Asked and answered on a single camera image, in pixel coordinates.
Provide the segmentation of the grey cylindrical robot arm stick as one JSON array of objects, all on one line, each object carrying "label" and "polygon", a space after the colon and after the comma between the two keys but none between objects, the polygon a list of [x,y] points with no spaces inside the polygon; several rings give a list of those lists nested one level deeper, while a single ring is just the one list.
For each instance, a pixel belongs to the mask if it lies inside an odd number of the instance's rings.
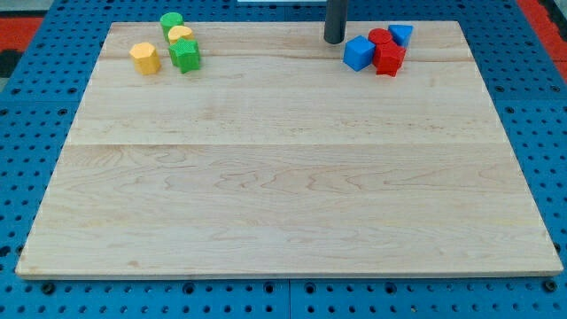
[{"label": "grey cylindrical robot arm stick", "polygon": [[329,44],[344,41],[346,33],[348,0],[328,0],[324,21],[323,39]]}]

